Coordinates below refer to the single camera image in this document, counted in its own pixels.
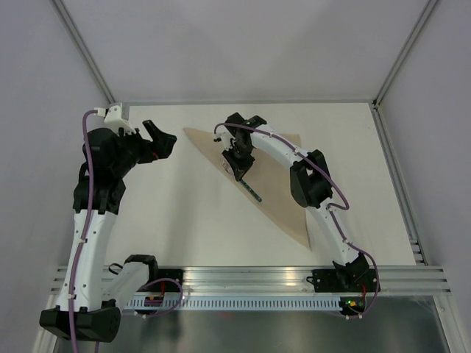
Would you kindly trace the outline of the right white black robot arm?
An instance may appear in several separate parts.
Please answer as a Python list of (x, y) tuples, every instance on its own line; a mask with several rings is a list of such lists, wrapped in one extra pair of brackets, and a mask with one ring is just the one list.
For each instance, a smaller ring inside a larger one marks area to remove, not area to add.
[(331, 250), (334, 275), (330, 284), (341, 292), (363, 290), (371, 284), (366, 254), (348, 241), (347, 231), (336, 216), (337, 209), (348, 210), (350, 206), (331, 179), (321, 151), (307, 151), (290, 143), (258, 115), (245, 119), (239, 113), (216, 125), (213, 140), (222, 143), (222, 156), (238, 182), (255, 162), (254, 149), (286, 168), (291, 197), (314, 217)]

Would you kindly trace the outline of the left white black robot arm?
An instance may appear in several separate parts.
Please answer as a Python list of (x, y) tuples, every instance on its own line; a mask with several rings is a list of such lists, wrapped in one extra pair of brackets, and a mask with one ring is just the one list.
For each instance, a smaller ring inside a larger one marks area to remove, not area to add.
[(143, 123), (150, 138), (138, 129), (120, 127), (86, 130), (85, 162), (74, 189), (74, 239), (63, 286), (52, 309), (40, 314), (40, 326), (69, 340), (109, 343), (117, 336), (121, 313), (136, 292), (156, 289), (160, 276), (155, 256), (131, 254), (111, 283), (102, 285), (108, 241), (126, 190), (124, 177), (137, 165), (168, 158), (177, 137)]

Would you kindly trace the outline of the fork with green patterned handle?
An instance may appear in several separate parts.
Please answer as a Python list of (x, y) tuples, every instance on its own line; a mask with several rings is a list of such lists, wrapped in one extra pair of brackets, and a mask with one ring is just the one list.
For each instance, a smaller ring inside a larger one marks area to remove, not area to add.
[[(232, 168), (230, 167), (229, 163), (226, 161), (226, 159), (224, 158), (221, 158), (220, 160), (221, 162), (221, 165), (222, 165), (222, 168), (232, 177), (235, 176)], [(245, 191), (247, 191), (249, 193), (249, 195), (254, 199), (256, 200), (256, 202), (258, 203), (261, 203), (262, 202), (262, 198), (244, 181), (244, 180), (239, 180), (238, 181), (238, 184), (240, 184), (244, 189)]]

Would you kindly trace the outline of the beige cloth napkin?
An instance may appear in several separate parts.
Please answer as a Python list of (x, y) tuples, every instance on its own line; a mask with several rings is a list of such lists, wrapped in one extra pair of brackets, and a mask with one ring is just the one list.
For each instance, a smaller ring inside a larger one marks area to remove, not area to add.
[(266, 152), (254, 149), (255, 162), (244, 175), (243, 181), (253, 190), (250, 193), (232, 175), (232, 170), (222, 156), (224, 148), (213, 141), (213, 134), (185, 127), (187, 138), (196, 149), (212, 163), (239, 191), (246, 196), (267, 218), (300, 245), (310, 249), (306, 214), (291, 196), (288, 169)]

